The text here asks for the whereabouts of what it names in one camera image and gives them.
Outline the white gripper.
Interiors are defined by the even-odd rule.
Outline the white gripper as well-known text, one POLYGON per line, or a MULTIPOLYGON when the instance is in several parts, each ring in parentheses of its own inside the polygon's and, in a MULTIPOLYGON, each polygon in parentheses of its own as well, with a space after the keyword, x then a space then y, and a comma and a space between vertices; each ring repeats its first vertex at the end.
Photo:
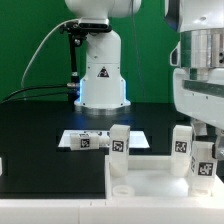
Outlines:
POLYGON ((173 95, 176 109, 195 118, 191 125, 196 136, 207 135, 205 123, 219 128, 212 157, 224 160, 224 69, 211 69, 203 80, 191 80, 187 69, 176 68, 173 95))

